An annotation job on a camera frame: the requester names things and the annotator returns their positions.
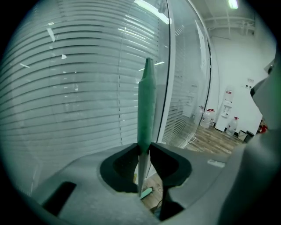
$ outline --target green object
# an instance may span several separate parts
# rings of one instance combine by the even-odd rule
[[[156,104],[156,81],[151,58],[146,59],[138,93],[137,143],[141,152],[145,153],[151,144]]]
[[[152,193],[153,189],[152,188],[148,188],[145,191],[142,192],[140,199],[143,199],[144,197],[148,196],[150,193]]]

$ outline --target trash bin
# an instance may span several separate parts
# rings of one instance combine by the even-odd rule
[[[254,137],[254,134],[250,131],[247,131],[247,137],[245,138],[244,142],[249,142],[252,137]]]

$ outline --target white ceiling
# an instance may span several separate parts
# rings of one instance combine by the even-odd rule
[[[208,29],[240,28],[254,31],[255,12],[245,2],[237,0],[238,9],[231,9],[228,0],[191,0],[205,20]]]

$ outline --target black slot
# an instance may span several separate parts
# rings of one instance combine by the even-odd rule
[[[54,216],[58,216],[75,187],[76,184],[71,182],[62,183],[52,196],[43,204],[43,208]]]

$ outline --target wooden floor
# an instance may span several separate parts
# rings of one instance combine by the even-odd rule
[[[209,153],[222,153],[231,154],[233,148],[243,141],[238,139],[236,136],[229,136],[225,132],[221,132],[215,128],[205,129],[198,126],[196,131],[196,139],[188,144],[185,149],[198,152],[209,152]],[[142,202],[148,209],[155,208],[156,206],[161,206],[163,186],[162,180],[158,174],[154,174],[144,182],[144,187],[152,187],[154,192],[147,197],[145,197]]]

